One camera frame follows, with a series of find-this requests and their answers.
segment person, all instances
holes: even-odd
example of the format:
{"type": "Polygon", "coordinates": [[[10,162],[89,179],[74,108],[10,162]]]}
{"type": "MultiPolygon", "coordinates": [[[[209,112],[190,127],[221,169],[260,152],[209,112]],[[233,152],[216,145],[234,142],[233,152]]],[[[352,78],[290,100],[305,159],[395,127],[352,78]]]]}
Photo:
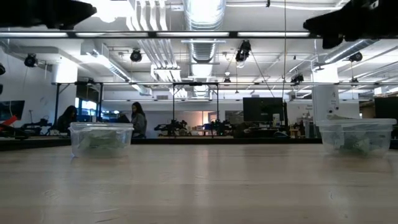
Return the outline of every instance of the person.
{"type": "Polygon", "coordinates": [[[74,106],[68,106],[63,114],[58,118],[56,129],[60,133],[70,134],[70,123],[77,122],[77,109],[74,106]]]}
{"type": "Polygon", "coordinates": [[[241,124],[238,124],[236,126],[236,129],[234,130],[234,138],[245,138],[248,137],[249,134],[251,133],[250,128],[254,127],[254,125],[251,122],[243,122],[241,124]]]}
{"type": "Polygon", "coordinates": [[[131,105],[131,109],[132,109],[131,123],[134,126],[132,137],[146,138],[147,119],[145,117],[144,110],[142,110],[141,104],[135,102],[131,105]]]}

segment woman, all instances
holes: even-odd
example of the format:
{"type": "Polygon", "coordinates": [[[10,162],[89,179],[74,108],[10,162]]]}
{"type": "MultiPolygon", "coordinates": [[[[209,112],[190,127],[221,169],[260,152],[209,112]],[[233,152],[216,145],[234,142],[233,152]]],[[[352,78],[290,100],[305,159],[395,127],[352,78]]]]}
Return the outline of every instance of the woman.
{"type": "Polygon", "coordinates": [[[70,133],[70,123],[77,121],[77,109],[74,106],[68,106],[63,114],[58,118],[57,130],[60,133],[70,133]]]}
{"type": "Polygon", "coordinates": [[[146,138],[147,131],[147,119],[145,113],[142,110],[140,103],[135,102],[131,105],[132,115],[131,123],[134,126],[134,131],[132,132],[133,138],[146,138]]]}

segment workbench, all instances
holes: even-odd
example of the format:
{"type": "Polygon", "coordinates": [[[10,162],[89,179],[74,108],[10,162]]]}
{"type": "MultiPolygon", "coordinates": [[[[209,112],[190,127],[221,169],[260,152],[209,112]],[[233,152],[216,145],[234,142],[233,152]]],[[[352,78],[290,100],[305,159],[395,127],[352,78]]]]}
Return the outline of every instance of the workbench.
{"type": "Polygon", "coordinates": [[[321,144],[138,145],[121,159],[70,146],[0,152],[0,223],[397,223],[398,152],[321,144]]]}

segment ceiling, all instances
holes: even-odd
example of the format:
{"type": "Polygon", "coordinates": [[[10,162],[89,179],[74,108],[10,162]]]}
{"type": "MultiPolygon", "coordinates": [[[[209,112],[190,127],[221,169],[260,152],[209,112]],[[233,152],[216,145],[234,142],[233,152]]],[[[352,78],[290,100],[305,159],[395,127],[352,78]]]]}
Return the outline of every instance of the ceiling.
{"type": "MultiPolygon", "coordinates": [[[[259,7],[256,4],[263,4],[265,1],[245,1],[245,0],[228,0],[224,15],[222,30],[244,30],[244,31],[300,31],[303,30],[303,22],[313,16],[321,15],[329,11],[315,11],[312,7],[335,7],[348,2],[341,0],[289,0],[287,5],[294,7],[304,7],[305,10],[286,9],[281,7],[259,7]]],[[[271,1],[272,6],[281,6],[283,1],[271,1]]],[[[182,5],[182,1],[171,0],[166,1],[167,7],[167,24],[169,30],[185,30],[185,21],[182,11],[175,11],[173,8],[182,5]]],[[[44,27],[35,27],[29,30],[43,30],[44,27]]],[[[126,26],[126,19],[118,17],[114,22],[103,22],[99,17],[93,16],[75,27],[78,31],[99,31],[99,30],[120,30],[128,31],[126,26]]],[[[281,77],[302,60],[310,59],[315,54],[327,54],[332,50],[323,50],[321,40],[311,39],[252,39],[250,40],[253,54],[246,60],[243,68],[236,68],[234,55],[236,49],[240,46],[242,40],[240,39],[226,39],[225,43],[219,44],[216,53],[215,62],[219,65],[213,66],[211,75],[212,81],[222,82],[225,77],[225,72],[230,72],[232,82],[261,82],[267,80],[269,82],[281,82],[281,77]]],[[[58,39],[58,40],[30,40],[30,39],[12,39],[11,46],[26,47],[57,47],[67,54],[75,57],[81,66],[79,69],[79,76],[93,77],[97,81],[113,82],[118,81],[107,68],[93,63],[89,55],[81,53],[80,47],[82,40],[73,39],[58,39]]],[[[111,57],[120,67],[128,71],[134,79],[142,82],[151,82],[150,76],[151,62],[143,53],[143,59],[139,63],[132,63],[129,59],[130,53],[135,48],[140,48],[137,40],[134,39],[96,39],[94,40],[96,46],[105,44],[109,48],[109,57],[111,57]]],[[[190,55],[186,44],[181,43],[180,39],[172,39],[172,48],[181,68],[181,77],[187,78],[190,73],[190,55]]],[[[383,51],[391,49],[397,45],[395,40],[381,40],[374,45],[364,49],[361,53],[364,59],[371,58],[383,51]]],[[[347,62],[338,62],[339,79],[349,80],[352,76],[362,74],[364,72],[377,70],[385,65],[398,61],[398,50],[394,50],[385,54],[375,60],[364,63],[361,66],[355,67],[353,70],[347,62]]],[[[311,81],[311,72],[304,72],[305,81],[311,81]]],[[[286,80],[290,81],[292,74],[287,74],[286,80]]],[[[398,76],[398,69],[393,69],[387,73],[381,73],[373,77],[369,77],[364,81],[377,81],[386,77],[398,76]]],[[[128,86],[113,86],[112,90],[127,90],[128,86]]],[[[233,88],[233,86],[225,86],[224,88],[233,88]]]]}

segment plastic container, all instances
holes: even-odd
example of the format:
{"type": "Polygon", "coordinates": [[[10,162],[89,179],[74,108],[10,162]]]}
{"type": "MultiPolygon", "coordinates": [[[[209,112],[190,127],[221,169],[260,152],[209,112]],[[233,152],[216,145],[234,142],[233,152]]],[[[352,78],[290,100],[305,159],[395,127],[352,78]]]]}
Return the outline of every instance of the plastic container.
{"type": "Polygon", "coordinates": [[[390,148],[395,119],[341,119],[317,123],[330,154],[382,157],[390,148]]]}
{"type": "Polygon", "coordinates": [[[134,128],[121,123],[71,123],[69,130],[75,157],[112,158],[127,155],[134,128]]]}

